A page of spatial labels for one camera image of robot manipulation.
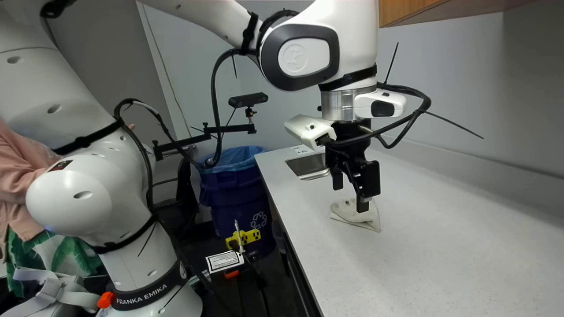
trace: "wooden cabinet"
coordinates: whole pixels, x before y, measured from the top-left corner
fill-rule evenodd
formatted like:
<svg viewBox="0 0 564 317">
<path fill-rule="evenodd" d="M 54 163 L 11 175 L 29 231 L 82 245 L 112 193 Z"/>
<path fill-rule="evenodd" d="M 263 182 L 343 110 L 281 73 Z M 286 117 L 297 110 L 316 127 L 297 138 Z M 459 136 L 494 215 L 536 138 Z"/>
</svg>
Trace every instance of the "wooden cabinet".
<svg viewBox="0 0 564 317">
<path fill-rule="evenodd" d="M 506 11 L 533 0 L 380 0 L 381 27 Z"/>
</svg>

